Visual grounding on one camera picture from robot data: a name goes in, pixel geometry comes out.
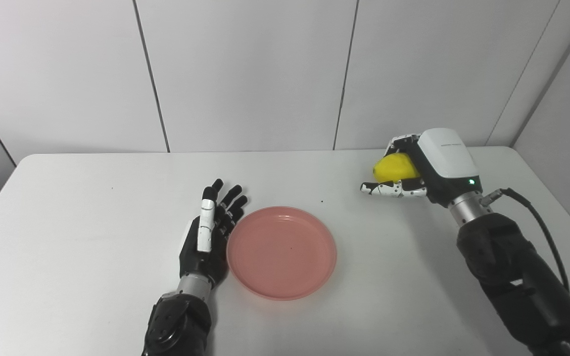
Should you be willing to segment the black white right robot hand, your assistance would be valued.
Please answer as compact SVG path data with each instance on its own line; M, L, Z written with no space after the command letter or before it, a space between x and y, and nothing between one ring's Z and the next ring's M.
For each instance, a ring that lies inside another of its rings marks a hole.
M374 181L363 182L368 195L426 197L448 207L464 194L482 194L478 168L458 133L435 128L393 137L374 165Z

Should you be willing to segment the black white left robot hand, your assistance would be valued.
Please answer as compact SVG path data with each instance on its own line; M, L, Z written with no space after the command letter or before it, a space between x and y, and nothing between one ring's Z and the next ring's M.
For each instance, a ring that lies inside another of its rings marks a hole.
M204 188L199 214L190 224L179 255L181 277L205 277L211 288L218 286L228 273L228 240L248 202L239 184L219 198L223 186L223 180L217 179Z

